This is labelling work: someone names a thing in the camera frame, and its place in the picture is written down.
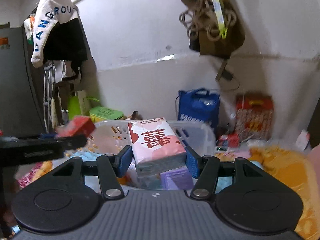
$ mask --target black circular pad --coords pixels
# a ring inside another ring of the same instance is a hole
[[[18,224],[36,233],[68,232],[87,223],[99,210],[98,195],[80,182],[38,183],[21,190],[12,203]]]
[[[257,234],[294,230],[303,211],[299,195],[269,178],[236,182],[217,195],[215,205],[228,223]]]
[[[43,210],[55,211],[68,206],[71,200],[72,196],[69,192],[60,189],[49,189],[36,196],[35,204]]]

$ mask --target yellow blanket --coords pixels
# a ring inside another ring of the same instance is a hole
[[[251,148],[250,152],[252,156],[249,160],[261,163],[266,172],[299,194],[303,201],[303,213],[295,231],[303,239],[318,240],[320,197],[312,164],[301,153],[278,147]]]

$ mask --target purple box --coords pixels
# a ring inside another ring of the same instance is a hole
[[[191,189],[193,180],[186,166],[160,174],[163,189]]]

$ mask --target rope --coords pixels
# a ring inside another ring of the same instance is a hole
[[[225,9],[223,18],[226,28],[236,24],[237,16],[233,10]],[[197,0],[192,8],[180,14],[179,20],[186,27],[187,36],[191,40],[197,39],[199,31],[203,30],[207,32],[209,41],[215,42],[221,38],[212,0]]]

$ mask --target green container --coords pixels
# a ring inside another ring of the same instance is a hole
[[[97,106],[90,109],[90,118],[92,122],[104,120],[119,120],[123,118],[123,113],[103,106]]]

